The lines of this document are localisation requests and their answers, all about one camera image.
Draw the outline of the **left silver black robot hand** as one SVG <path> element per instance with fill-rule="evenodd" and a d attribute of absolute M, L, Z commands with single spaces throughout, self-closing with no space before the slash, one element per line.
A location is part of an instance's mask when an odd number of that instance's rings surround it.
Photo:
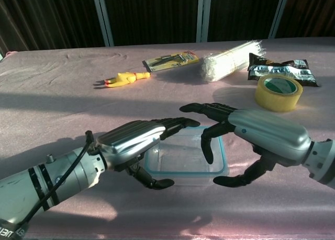
<path fill-rule="evenodd" d="M 185 117 L 135 120 L 99 136 L 93 148 L 103 157 L 107 169 L 126 171 L 144 187 L 163 190 L 173 186 L 174 180 L 153 178 L 140 166 L 140 161 L 148 150 L 161 141 L 182 129 L 199 125 L 200 122 Z"/>

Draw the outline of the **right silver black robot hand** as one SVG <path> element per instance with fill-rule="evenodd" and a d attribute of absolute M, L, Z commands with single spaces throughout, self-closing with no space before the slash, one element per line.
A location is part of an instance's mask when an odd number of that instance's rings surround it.
<path fill-rule="evenodd" d="M 213 179 L 215 184 L 224 187 L 249 185 L 273 170 L 276 164 L 284 167 L 303 165 L 315 144 L 304 126 L 265 111 L 234 108 L 220 103 L 191 103 L 180 107 L 180 111 L 204 114 L 217 122 L 205 129 L 201 138 L 201 148 L 209 164 L 214 160 L 211 140 L 228 133 L 249 142 L 253 151 L 261 156 L 243 174 Z"/>

